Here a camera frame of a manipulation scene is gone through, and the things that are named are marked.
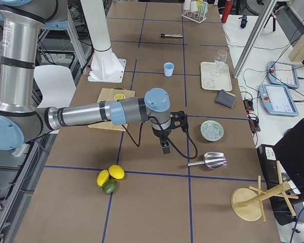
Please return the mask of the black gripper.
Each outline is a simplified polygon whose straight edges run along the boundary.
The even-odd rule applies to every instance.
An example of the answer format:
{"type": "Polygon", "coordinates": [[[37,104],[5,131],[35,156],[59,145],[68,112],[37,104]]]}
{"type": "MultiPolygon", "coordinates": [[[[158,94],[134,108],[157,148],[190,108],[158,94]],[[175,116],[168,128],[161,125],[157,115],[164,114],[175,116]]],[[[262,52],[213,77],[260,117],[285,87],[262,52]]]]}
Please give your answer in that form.
{"type": "Polygon", "coordinates": [[[159,137],[161,145],[162,145],[162,151],[163,154],[169,154],[170,153],[170,146],[167,142],[168,136],[170,135],[171,131],[167,129],[163,129],[158,124],[151,124],[153,134],[157,137],[159,137]]]}

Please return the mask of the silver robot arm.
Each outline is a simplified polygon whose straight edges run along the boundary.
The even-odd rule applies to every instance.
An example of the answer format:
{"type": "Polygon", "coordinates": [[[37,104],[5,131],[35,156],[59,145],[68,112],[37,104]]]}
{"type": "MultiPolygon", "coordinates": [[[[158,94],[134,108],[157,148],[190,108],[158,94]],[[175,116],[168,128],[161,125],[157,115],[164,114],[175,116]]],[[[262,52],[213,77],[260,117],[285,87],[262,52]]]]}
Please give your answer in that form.
{"type": "Polygon", "coordinates": [[[31,104],[39,30],[67,23],[67,1],[0,1],[3,17],[0,59],[0,150],[10,150],[62,127],[112,122],[151,122],[161,137],[172,123],[168,93],[149,90],[130,97],[74,107],[35,108],[31,104]]]}

